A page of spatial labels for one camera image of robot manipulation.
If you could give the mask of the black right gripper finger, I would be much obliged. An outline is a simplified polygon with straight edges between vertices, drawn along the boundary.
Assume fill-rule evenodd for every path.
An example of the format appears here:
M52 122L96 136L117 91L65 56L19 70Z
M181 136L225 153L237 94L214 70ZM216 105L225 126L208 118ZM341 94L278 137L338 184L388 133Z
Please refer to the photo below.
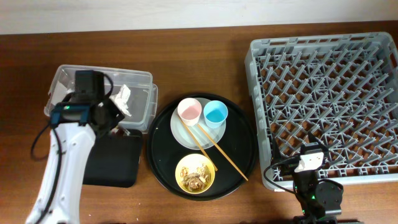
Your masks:
M272 138L272 162L279 162L282 159L276 138Z
M321 150L321 152L328 152L328 148L322 144L311 132L308 133L308 140L309 143L307 144L307 147L310 150Z

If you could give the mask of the white tissue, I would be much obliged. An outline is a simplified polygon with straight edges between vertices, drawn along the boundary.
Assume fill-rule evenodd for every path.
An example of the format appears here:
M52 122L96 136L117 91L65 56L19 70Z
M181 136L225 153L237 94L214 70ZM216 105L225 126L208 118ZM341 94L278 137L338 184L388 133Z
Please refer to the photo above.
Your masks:
M132 116L132 114L128 110L129 107L127 105L130 95L131 95L130 89L126 85L123 85L120 88L120 91L116 95L111 95L109 97L110 99L112 99L114 104L119 108L119 110L122 111L123 114L129 117Z

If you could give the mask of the gold snack wrapper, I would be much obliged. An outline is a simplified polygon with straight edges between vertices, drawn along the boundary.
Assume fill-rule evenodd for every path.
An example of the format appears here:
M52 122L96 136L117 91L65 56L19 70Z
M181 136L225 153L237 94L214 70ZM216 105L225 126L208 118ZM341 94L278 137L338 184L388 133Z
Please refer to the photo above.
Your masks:
M124 127L121 126L116 126L111 130L111 134L116 136L129 136L130 133L131 132L128 129L125 129Z

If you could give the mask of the food scraps pile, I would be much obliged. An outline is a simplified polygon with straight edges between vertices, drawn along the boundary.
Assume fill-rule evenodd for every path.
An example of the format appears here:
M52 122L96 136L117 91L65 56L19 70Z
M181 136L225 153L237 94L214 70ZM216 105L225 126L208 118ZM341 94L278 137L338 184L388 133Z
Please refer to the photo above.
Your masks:
M182 167L180 171L183 186L189 192L197 192L204 190L210 183L211 173L207 165L202 164L200 167L189 168Z

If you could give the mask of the yellow bowl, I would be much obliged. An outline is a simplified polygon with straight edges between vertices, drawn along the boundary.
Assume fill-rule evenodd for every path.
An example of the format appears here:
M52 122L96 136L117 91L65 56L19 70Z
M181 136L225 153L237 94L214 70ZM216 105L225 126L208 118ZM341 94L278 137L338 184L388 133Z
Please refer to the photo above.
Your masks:
M177 185L186 193L198 195L211 188L215 180L216 167L204 155L189 154L175 168Z

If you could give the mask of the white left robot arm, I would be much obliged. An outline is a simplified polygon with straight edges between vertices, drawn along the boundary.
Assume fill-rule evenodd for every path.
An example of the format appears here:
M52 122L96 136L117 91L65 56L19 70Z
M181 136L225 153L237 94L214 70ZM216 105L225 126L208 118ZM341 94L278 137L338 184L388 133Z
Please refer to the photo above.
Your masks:
M50 149L37 200L26 223L79 223L88 156L96 139L124 119L107 96L69 94L50 114Z

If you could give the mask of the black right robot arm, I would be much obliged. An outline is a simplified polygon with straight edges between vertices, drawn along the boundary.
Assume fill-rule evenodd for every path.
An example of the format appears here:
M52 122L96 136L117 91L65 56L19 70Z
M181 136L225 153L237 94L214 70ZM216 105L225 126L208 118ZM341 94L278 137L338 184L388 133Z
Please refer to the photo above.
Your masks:
M302 216L293 218L293 223L338 223L341 214L343 185L329 179L318 179L317 172L326 163L328 148L313 134L308 143L300 146L300 152L282 158L276 139L272 140L271 169L280 169L282 175L293 177L292 190L302 208Z

